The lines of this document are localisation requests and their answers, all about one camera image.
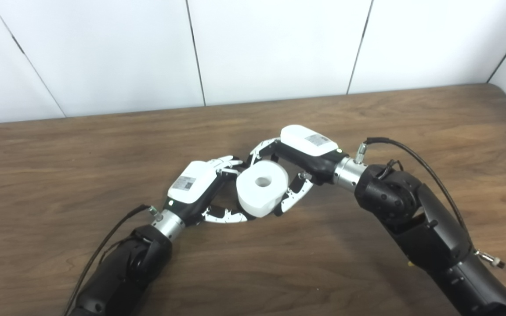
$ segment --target white roll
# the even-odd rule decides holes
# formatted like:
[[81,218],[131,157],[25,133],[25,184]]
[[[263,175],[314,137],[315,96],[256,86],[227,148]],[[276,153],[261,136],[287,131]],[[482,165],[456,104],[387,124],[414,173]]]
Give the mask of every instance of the white roll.
[[286,170],[270,160],[262,160],[242,172],[235,182],[243,209],[255,217],[269,214],[288,189]]

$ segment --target robot finger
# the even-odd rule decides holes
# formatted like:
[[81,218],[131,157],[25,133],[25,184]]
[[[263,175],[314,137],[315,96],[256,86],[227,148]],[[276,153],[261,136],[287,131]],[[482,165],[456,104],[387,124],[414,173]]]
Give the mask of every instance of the robot finger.
[[233,224],[254,220],[255,217],[243,212],[230,210],[221,206],[211,205],[203,212],[205,222],[218,224]]

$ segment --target qr code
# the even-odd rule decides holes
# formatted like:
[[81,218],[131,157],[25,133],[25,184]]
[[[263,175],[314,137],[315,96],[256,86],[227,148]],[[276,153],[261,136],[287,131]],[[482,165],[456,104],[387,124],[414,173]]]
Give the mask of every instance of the qr code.
[[308,142],[311,142],[315,146],[322,146],[323,144],[327,144],[328,142],[331,142],[331,140],[322,134],[313,134],[305,138]]
[[173,188],[188,191],[191,189],[191,187],[195,183],[195,181],[196,181],[196,178],[191,178],[190,176],[180,176],[173,183]]

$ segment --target silver metal connector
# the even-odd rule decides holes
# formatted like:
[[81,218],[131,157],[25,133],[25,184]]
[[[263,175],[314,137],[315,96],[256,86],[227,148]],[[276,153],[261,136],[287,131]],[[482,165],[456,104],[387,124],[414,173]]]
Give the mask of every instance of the silver metal connector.
[[152,226],[171,241],[175,240],[185,228],[183,220],[170,210],[158,212],[154,217],[156,220],[153,221]]
[[480,251],[479,249],[474,252],[474,255],[480,257],[481,260],[489,262],[489,264],[493,267],[496,266],[501,269],[505,267],[505,263],[499,257],[492,256],[486,252]]
[[355,164],[361,164],[364,160],[364,154],[366,154],[366,147],[368,145],[366,143],[361,143],[359,146],[359,150],[357,151],[357,156],[355,157]]
[[345,157],[335,167],[333,183],[355,192],[360,176],[366,168],[366,164],[357,164],[353,158]]
[[163,218],[163,216],[161,215],[161,213],[157,210],[157,208],[153,207],[153,206],[150,206],[148,208],[148,212],[151,214],[151,216],[153,216],[156,220],[161,220]]

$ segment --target brown tabletop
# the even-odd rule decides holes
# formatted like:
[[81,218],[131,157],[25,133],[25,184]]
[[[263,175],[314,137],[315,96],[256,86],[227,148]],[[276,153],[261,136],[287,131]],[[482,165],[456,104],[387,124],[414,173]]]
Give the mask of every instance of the brown tabletop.
[[[506,95],[488,84],[14,122],[0,124],[0,315],[60,314],[127,211],[161,206],[191,160],[245,158],[289,124],[351,153],[366,136],[407,144],[442,178],[475,245],[506,261]],[[390,158],[440,194],[404,152],[373,145],[366,157]],[[227,188],[219,204],[235,199]],[[111,241],[150,221],[136,216]],[[506,268],[491,271],[506,285]],[[313,188],[280,218],[187,228],[140,313],[447,314],[456,312],[432,280],[332,186]]]

